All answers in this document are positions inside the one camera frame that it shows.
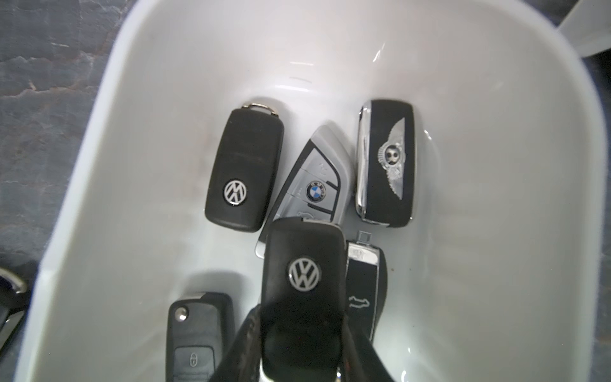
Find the black flip key lone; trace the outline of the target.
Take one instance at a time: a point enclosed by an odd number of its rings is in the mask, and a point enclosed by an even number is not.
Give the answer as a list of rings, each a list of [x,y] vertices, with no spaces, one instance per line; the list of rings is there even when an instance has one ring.
[[[173,302],[168,311],[165,379],[209,381],[234,336],[228,294],[204,292]]]

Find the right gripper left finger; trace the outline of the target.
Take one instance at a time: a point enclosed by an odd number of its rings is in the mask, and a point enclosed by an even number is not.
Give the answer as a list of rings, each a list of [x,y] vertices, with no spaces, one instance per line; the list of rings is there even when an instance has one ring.
[[[262,358],[261,305],[252,308],[210,382],[258,382]]]

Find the black silver Bentley key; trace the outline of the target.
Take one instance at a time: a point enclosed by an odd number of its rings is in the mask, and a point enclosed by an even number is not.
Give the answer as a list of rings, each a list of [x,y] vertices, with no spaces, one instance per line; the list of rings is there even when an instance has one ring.
[[[399,100],[361,108],[356,145],[356,212],[362,221],[402,228],[413,217],[417,142],[415,113]]]

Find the white storage box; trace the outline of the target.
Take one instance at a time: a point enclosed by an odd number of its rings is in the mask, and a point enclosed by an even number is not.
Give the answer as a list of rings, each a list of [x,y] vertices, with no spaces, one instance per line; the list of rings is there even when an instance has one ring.
[[[259,300],[257,235],[208,221],[224,125],[285,125],[278,183],[321,126],[356,151],[376,98],[415,108],[409,225],[375,348],[397,381],[586,381],[607,173],[579,56],[521,1],[139,1],[119,31],[41,261],[18,381],[162,381],[172,302]]]

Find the black VW key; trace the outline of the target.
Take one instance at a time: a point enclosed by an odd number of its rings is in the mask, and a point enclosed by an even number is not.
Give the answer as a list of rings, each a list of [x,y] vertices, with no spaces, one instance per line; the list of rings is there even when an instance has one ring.
[[[334,381],[345,315],[340,227],[299,217],[270,226],[261,294],[262,367],[273,381]]]
[[[6,353],[30,305],[28,283],[14,272],[1,268],[1,357]]]
[[[216,153],[205,203],[206,218],[240,232],[261,229],[278,172],[284,125],[262,103],[233,110]]]

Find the black Porsche car key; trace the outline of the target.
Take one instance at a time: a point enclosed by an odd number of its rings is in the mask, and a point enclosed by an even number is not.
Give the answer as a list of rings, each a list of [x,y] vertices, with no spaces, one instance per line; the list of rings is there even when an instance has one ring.
[[[347,315],[373,342],[388,294],[387,261],[370,232],[359,231],[347,244]]]

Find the silver BMW car key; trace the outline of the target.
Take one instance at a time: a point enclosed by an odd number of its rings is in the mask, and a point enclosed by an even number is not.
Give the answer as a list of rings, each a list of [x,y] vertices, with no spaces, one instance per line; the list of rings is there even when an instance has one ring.
[[[354,163],[335,129],[319,127],[281,188],[255,246],[264,258],[273,221],[285,217],[343,223],[355,185]]]

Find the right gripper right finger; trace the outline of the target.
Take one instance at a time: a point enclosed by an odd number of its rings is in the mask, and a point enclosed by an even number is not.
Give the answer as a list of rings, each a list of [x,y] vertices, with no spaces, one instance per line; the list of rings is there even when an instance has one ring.
[[[393,381],[364,331],[350,319],[342,325],[343,381]]]

